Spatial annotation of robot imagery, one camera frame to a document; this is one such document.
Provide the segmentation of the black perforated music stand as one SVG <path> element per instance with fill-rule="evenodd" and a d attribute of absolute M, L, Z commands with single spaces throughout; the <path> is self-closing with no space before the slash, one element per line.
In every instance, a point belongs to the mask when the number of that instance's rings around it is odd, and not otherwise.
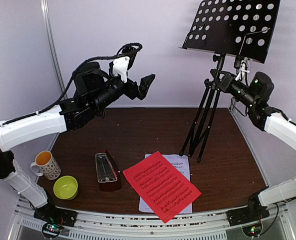
<path fill-rule="evenodd" d="M 236 75 L 236 56 L 266 61 L 280 8 L 278 0 L 204 0 L 200 3 L 183 43 L 187 50 L 211 52 L 213 69 Z M 204 151 L 223 93 L 212 89 L 213 77 L 206 79 L 205 91 L 179 154 L 191 157 Z"/>

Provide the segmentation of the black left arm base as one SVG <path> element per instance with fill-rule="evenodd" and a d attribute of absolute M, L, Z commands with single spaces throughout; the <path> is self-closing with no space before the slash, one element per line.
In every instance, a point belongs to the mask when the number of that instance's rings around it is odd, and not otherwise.
<path fill-rule="evenodd" d="M 40 208 L 33 207 L 33 210 L 34 218 L 60 227 L 74 227 L 77 218 L 76 211 L 57 208 L 56 206 L 52 206 L 50 204 L 46 204 Z"/>

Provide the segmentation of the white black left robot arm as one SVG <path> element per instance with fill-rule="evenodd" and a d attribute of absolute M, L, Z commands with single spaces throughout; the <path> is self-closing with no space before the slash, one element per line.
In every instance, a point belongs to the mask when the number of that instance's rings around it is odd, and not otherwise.
<path fill-rule="evenodd" d="M 145 76 L 137 84 L 128 78 L 127 71 L 127 66 L 120 67 L 115 61 L 110 63 L 109 73 L 102 71 L 96 61 L 87 63 L 72 78 L 76 86 L 72 98 L 60 100 L 49 110 L 31 113 L 14 122 L 0 121 L 0 180 L 40 209 L 49 222 L 58 220 L 59 209 L 53 206 L 44 188 L 32 182 L 19 167 L 11 149 L 47 135 L 82 128 L 95 117 L 102 117 L 104 109 L 122 95 L 143 100 L 155 75 Z"/>

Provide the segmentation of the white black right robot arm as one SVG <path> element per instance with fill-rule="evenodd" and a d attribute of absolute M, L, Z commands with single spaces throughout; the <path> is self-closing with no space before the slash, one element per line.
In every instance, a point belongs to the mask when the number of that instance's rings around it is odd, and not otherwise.
<path fill-rule="evenodd" d="M 247 107 L 247 115 L 255 127 L 277 137 L 296 151 L 296 123 L 282 110 L 268 105 L 274 84 L 267 74 L 256 72 L 251 84 L 246 85 L 230 72 L 212 69 L 210 73 L 220 91 L 231 94 Z M 250 205 L 244 209 L 244 217 L 254 221 L 263 213 L 263 207 L 292 199 L 296 199 L 296 177 L 251 197 Z"/>

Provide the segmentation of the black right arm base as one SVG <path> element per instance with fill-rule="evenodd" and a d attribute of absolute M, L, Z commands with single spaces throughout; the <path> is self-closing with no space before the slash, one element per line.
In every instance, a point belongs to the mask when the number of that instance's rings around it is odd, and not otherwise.
<path fill-rule="evenodd" d="M 261 206 L 260 202 L 255 199 L 249 200 L 246 207 L 229 210 L 226 214 L 231 227 L 255 222 L 270 216 L 268 208 Z"/>

